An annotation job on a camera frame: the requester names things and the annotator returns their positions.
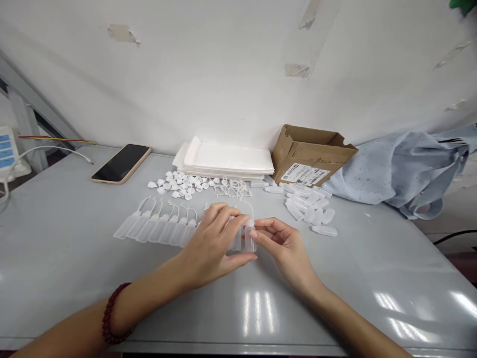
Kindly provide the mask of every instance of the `cardboard box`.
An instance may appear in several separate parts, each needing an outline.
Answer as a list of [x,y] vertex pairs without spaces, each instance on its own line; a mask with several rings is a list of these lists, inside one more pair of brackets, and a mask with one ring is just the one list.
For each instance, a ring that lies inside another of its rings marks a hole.
[[321,185],[358,151],[337,132],[285,124],[272,153],[277,182]]

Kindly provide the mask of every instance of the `phone case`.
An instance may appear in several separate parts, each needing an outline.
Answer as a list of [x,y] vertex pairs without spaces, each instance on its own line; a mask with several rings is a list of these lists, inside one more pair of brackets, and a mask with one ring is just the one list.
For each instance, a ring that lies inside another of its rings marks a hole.
[[[105,184],[113,184],[113,185],[121,185],[121,184],[124,184],[125,182],[128,181],[128,179],[131,177],[131,175],[136,171],[136,169],[141,165],[141,163],[144,161],[144,159],[146,159],[146,157],[151,153],[151,150],[152,148],[151,147],[147,147],[148,150],[144,153],[144,155],[137,161],[136,164],[134,164],[134,166],[131,168],[131,170],[124,176],[124,178],[122,178],[121,181],[108,181],[108,180],[99,180],[99,179],[93,179],[92,176],[91,176],[91,180],[92,181],[95,181],[95,182],[101,182],[101,183],[105,183]],[[115,156],[118,155],[118,153],[116,153],[115,155],[113,155],[107,162],[109,162],[111,159],[113,159]]]

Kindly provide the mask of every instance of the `hand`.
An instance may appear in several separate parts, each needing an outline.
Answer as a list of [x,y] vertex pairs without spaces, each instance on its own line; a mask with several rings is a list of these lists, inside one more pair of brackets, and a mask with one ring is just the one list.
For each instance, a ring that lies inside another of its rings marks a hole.
[[255,229],[250,236],[273,256],[281,274],[298,293],[308,296],[317,285],[324,287],[297,229],[276,218],[255,220]]
[[196,289],[257,259],[254,253],[226,256],[234,236],[248,215],[226,203],[212,204],[194,235],[173,260],[179,262],[186,290]]

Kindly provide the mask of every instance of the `power strip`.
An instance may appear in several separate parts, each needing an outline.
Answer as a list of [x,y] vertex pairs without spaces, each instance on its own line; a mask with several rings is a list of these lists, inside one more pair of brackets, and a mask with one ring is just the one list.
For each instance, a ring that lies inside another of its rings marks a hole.
[[[16,143],[16,137],[18,134],[10,127],[0,127],[0,180],[4,182],[5,176],[10,170],[13,163],[20,156],[18,153],[18,146]],[[20,159],[15,165],[7,178],[8,181],[12,181],[17,177],[21,177],[31,173],[30,165],[24,160]]]

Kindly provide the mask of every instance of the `left hand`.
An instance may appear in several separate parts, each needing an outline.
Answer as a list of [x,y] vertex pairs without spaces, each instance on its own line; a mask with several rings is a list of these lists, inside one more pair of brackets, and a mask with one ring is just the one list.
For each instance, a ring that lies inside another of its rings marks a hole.
[[205,286],[257,259],[254,253],[226,255],[235,234],[248,218],[223,202],[212,204],[205,211],[194,235],[173,259],[180,267],[186,290]]

